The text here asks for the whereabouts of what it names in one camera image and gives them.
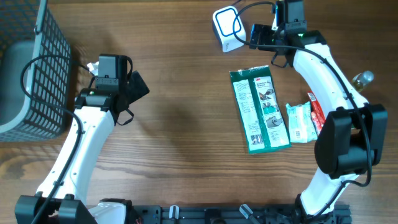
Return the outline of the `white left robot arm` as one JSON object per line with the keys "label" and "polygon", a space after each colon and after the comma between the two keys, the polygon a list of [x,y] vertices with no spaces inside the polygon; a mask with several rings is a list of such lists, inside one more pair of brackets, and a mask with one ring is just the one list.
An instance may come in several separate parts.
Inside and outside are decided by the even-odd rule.
{"label": "white left robot arm", "polygon": [[149,93],[130,57],[101,54],[98,73],[80,91],[71,115],[72,125],[50,173],[35,195],[19,197],[18,223],[138,223],[130,200],[104,199],[87,208],[93,169],[108,136],[129,105]]}

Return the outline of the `yellow Vim liquid bottle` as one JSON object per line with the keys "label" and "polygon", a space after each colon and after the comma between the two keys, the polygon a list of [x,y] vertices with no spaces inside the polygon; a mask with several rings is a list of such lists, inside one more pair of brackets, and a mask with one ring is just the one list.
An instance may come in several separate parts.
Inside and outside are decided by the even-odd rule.
{"label": "yellow Vim liquid bottle", "polygon": [[373,72],[366,70],[356,75],[351,84],[357,92],[363,91],[374,80]]}

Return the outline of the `green snack packet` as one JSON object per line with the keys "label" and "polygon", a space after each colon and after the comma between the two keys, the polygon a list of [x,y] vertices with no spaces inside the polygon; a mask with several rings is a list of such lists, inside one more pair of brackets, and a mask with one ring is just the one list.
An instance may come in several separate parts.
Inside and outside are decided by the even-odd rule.
{"label": "green snack packet", "polygon": [[291,147],[267,65],[230,71],[248,153],[275,152]]}

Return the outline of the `red Nescafe stick sachet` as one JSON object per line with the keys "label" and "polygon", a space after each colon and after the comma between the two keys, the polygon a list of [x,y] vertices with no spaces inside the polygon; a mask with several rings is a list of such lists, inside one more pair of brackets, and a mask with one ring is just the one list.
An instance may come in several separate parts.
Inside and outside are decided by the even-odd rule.
{"label": "red Nescafe stick sachet", "polygon": [[313,111],[315,112],[320,124],[323,126],[325,123],[325,116],[323,114],[322,108],[315,97],[314,93],[312,91],[307,92],[308,97],[310,98],[310,104],[312,106]]}

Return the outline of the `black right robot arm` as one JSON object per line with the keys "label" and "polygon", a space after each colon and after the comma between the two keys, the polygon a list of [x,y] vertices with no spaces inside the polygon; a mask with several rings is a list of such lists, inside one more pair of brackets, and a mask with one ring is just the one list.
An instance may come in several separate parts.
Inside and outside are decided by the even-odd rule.
{"label": "black right robot arm", "polygon": [[286,57],[307,82],[325,116],[315,142],[317,171],[297,196],[292,219],[321,223],[336,217],[335,202],[348,185],[365,187],[380,163],[388,113],[372,105],[343,75],[321,33],[307,29],[303,1],[271,4],[274,24],[252,29],[249,46]]}

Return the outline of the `mint green sachet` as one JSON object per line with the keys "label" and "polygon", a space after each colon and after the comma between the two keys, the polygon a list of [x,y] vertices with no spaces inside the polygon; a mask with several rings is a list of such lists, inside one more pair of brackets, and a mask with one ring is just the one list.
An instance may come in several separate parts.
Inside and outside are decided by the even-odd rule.
{"label": "mint green sachet", "polygon": [[290,106],[286,104],[289,122],[289,136],[293,143],[307,143],[317,140],[317,132],[311,120],[310,102]]}

